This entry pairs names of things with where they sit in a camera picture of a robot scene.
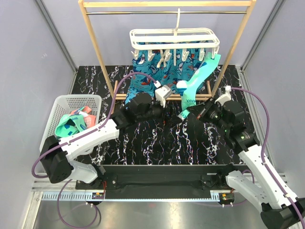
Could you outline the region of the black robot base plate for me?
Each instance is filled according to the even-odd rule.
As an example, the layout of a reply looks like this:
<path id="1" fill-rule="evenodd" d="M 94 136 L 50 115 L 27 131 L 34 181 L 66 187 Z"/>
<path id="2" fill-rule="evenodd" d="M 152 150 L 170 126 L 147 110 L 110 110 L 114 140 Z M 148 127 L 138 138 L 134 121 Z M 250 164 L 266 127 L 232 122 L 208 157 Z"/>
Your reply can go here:
<path id="1" fill-rule="evenodd" d="M 203 199 L 211 197 L 210 191 L 230 191 L 225 180 L 229 172 L 243 166 L 107 166 L 98 171 L 98 179 L 80 181 L 77 189 L 97 193 L 106 188 L 105 198 L 113 201 L 156 201 Z"/>

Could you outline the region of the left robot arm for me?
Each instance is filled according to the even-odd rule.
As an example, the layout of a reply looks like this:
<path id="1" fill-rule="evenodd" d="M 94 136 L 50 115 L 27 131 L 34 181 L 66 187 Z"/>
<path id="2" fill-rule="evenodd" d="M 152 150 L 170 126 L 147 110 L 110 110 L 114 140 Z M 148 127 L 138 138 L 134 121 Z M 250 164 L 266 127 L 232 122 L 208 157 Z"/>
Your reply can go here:
<path id="1" fill-rule="evenodd" d="M 103 183 L 102 169 L 75 161 L 75 158 L 89 153 L 96 145 L 118 138 L 135 124 L 154 119 L 161 120 L 167 128 L 183 121 L 181 115 L 174 114 L 172 106 L 153 102 L 147 93 L 140 93 L 109 119 L 85 131 L 61 139 L 48 137 L 40 155 L 46 177 L 52 184 L 75 179 L 93 189 L 99 188 Z"/>

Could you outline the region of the pink sock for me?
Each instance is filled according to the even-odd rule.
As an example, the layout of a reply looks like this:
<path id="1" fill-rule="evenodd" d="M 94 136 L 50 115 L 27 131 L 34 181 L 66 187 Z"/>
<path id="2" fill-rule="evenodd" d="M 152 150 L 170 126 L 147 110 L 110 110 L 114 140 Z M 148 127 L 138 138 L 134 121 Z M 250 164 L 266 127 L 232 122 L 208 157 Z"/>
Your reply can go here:
<path id="1" fill-rule="evenodd" d="M 81 107 L 81 108 L 78 108 L 78 109 L 72 111 L 72 112 L 70 113 L 70 115 L 77 115 L 77 114 L 80 114 L 80 112 L 89 114 L 91 111 L 92 111 L 92 109 L 91 109 L 90 107 L 88 107 L 88 106 L 83 106 L 83 107 Z"/>
<path id="2" fill-rule="evenodd" d="M 85 113 L 83 119 L 84 119 L 84 122 L 85 122 L 87 128 L 93 127 L 96 123 L 96 116 L 91 115 L 91 114 Z"/>

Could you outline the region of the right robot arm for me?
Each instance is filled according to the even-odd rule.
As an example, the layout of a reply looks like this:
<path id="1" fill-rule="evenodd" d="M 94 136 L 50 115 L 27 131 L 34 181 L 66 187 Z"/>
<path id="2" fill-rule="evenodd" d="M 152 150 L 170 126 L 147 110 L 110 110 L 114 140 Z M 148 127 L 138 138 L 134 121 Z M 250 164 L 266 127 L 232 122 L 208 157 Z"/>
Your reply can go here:
<path id="1" fill-rule="evenodd" d="M 266 155 L 256 135 L 244 125 L 244 110 L 236 101 L 220 104 L 209 99 L 187 110 L 203 123 L 223 130 L 226 144 L 246 163 L 258 184 L 248 180 L 232 165 L 216 177 L 218 187 L 232 188 L 247 199 L 260 213 L 269 229 L 287 229 L 305 216 L 305 200 L 299 198 L 282 180 Z"/>

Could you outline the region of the mint green sock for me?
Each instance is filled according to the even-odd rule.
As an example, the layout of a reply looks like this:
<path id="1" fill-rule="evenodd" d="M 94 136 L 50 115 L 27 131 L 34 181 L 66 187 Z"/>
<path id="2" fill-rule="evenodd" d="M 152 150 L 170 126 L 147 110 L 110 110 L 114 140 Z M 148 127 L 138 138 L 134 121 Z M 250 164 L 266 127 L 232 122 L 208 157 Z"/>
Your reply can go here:
<path id="1" fill-rule="evenodd" d="M 81 114 L 65 114 L 55 128 L 55 135 L 59 138 L 69 137 L 86 129 L 87 127 Z"/>
<path id="2" fill-rule="evenodd" d="M 215 54 L 212 58 L 212 53 L 208 52 L 205 60 L 200 67 L 194 72 L 190 80 L 181 80 L 176 87 L 181 96 L 182 112 L 178 115 L 183 121 L 190 113 L 187 108 L 196 105 L 197 90 L 202 88 L 204 81 L 214 72 L 220 61 L 221 55 Z"/>

